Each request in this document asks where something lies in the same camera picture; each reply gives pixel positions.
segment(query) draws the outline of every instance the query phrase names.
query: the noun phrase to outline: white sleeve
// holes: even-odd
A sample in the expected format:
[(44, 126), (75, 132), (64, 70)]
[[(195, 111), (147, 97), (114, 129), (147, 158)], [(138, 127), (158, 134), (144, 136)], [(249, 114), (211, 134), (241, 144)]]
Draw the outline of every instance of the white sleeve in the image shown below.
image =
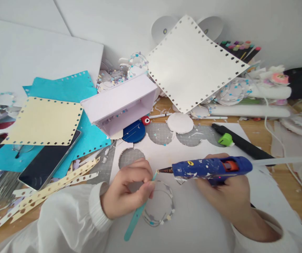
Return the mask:
[(104, 252), (112, 224), (100, 202), (107, 188), (102, 182), (54, 193), (42, 205), (39, 219), (2, 242), (0, 252)]
[(234, 253), (302, 253), (302, 238), (283, 229), (281, 225), (269, 214), (255, 209), (265, 222), (281, 235), (275, 242), (257, 242), (243, 236), (233, 225), (235, 234)]

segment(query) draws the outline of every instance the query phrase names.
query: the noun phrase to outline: cutting mat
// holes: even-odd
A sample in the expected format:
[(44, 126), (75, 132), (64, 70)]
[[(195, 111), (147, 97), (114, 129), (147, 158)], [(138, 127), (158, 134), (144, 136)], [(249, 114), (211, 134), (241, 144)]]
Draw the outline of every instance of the cutting mat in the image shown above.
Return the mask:
[[(146, 132), (149, 134), (150, 139), (159, 145), (169, 144), (171, 142), (172, 132), (168, 128), (166, 123), (151, 123), (145, 126)], [(195, 125), (192, 131), (186, 134), (177, 134), (178, 140), (189, 147), (196, 146), (200, 143), (200, 140), (208, 140), (215, 146), (223, 147), (218, 143), (220, 135), (215, 132), (211, 126), (199, 126)], [(99, 171), (98, 177), (88, 180), (87, 183), (97, 184), (103, 181), (109, 182), (110, 173), (113, 164), (113, 157), (115, 155), (115, 148), (109, 146), (110, 148), (107, 154), (107, 161), (103, 163), (103, 158), (105, 157), (104, 151), (100, 154), (100, 162), (91, 170), (90, 173)], [(135, 160), (144, 157), (144, 154), (138, 149), (126, 149), (123, 151), (119, 159), (119, 168), (123, 168), (134, 162)]]

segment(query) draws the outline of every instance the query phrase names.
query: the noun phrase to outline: wooden table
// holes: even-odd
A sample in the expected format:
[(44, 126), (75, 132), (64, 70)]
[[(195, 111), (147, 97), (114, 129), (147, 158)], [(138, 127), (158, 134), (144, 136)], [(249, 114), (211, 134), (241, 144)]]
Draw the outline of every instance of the wooden table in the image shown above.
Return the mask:
[[(154, 106), (159, 110), (166, 109), (166, 111), (174, 112), (172, 110), (172, 103), (168, 98), (161, 98), (160, 101)], [(158, 115), (159, 111), (153, 110), (151, 115)], [(165, 123), (165, 120), (168, 117), (155, 118), (152, 119), (152, 122), (161, 122)], [(227, 122), (229, 123), (238, 123), (239, 117), (229, 117)], [(209, 120), (209, 119), (201, 119), (194, 120), (195, 124), (201, 125), (211, 125), (213, 122), (224, 122), (224, 120)], [(248, 138), (252, 142), (252, 144), (261, 147), (264, 151), (270, 153), (271, 146), (271, 134), (265, 129), (263, 120), (261, 121), (239, 121), (239, 124), (246, 132)], [(293, 176), (288, 171), (287, 167), (284, 164), (277, 165), (274, 167), (275, 171), (272, 172), (273, 178), (278, 183), (282, 193), (285, 195), (289, 204), (295, 210), (300, 218), (302, 219), (302, 188), (297, 183), (297, 181), (293, 178)], [(0, 212), (0, 218), (3, 217), (6, 211)], [(2, 242), (7, 237), (11, 236), (15, 232), (21, 230), (29, 223), (35, 221), (39, 217), (40, 208), (36, 208), (30, 211), (28, 214), (24, 215), (22, 218), (14, 222), (13, 224), (9, 224), (9, 221), (0, 228), (0, 242)]]

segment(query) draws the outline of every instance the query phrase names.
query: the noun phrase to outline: glue gun nozzle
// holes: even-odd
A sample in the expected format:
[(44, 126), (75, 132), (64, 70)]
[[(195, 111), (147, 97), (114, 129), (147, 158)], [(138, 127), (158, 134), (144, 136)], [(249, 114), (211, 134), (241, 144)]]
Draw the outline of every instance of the glue gun nozzle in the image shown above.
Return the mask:
[(172, 167), (167, 167), (165, 169), (158, 170), (158, 172), (160, 172), (160, 173), (173, 173), (173, 169), (172, 169)]

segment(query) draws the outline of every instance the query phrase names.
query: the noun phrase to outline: black phone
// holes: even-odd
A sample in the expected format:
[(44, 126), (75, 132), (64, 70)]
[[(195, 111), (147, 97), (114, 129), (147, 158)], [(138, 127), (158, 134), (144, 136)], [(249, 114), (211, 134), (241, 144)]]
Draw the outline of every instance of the black phone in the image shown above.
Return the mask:
[(76, 130), (68, 146), (45, 146), (19, 175), (18, 180), (37, 191), (44, 188), (80, 136), (81, 131)]

